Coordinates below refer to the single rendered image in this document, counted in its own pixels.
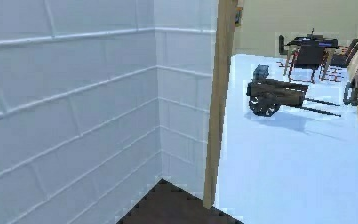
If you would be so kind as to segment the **grey box on cart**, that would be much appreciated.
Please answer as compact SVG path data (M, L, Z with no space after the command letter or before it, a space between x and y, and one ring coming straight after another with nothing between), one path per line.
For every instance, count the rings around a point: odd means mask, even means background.
M259 64L253 72L253 80L265 80L269 76L269 66Z

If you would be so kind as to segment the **dark wooden cart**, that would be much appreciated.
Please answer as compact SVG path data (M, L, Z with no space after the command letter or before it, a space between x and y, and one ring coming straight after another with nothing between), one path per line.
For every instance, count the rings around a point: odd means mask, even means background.
M249 108L261 117L271 117L281 106L298 108L315 113L335 116L335 113L305 107L303 103L314 103L336 106L336 103L308 98L308 85L284 82L275 79L252 80L247 85L246 95L249 97Z

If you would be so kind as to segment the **dark dining chair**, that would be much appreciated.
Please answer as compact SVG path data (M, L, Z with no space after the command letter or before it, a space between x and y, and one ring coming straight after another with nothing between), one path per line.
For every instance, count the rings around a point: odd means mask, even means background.
M337 80L338 71L342 68L347 68L352 58L358 50L358 40L353 39L348 47L345 48L344 52L334 54L330 65L334 67L333 72L329 74L333 81Z
M278 38L278 51L280 55L287 55L288 54L288 50L285 49L285 44L284 44L284 36L283 35L279 35Z
M292 81L291 74L295 68L310 69L312 71L310 82L315 83L315 72L324 61L325 50L322 47L301 46L293 55L288 78Z

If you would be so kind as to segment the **dark dining table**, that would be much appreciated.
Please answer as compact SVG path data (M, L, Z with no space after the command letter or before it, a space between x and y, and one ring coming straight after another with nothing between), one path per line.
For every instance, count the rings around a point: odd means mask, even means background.
M322 35L313 35L309 34L306 36L295 37L287 44L285 44L285 49L288 50L288 54L286 57L286 64L284 68L284 75L288 76L288 72L290 70L290 66L292 63L293 55L299 51L301 46L315 46L322 47L325 50L324 61L319 68L322 68L322 75L326 75L331 59L334 55L336 49L339 48L337 39L324 38Z

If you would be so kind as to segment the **tan wooden door frame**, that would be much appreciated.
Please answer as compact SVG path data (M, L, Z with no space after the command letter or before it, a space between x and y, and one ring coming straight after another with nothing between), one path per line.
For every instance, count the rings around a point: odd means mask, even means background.
M210 209L215 202L237 5L238 0L218 0L214 69L203 191L203 206L207 209Z

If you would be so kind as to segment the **framed wall picture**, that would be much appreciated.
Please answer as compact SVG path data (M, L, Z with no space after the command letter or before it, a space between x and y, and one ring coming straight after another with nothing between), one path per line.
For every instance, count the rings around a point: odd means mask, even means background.
M235 14L235 27L239 27L242 24L242 13L243 7L236 7L236 14Z

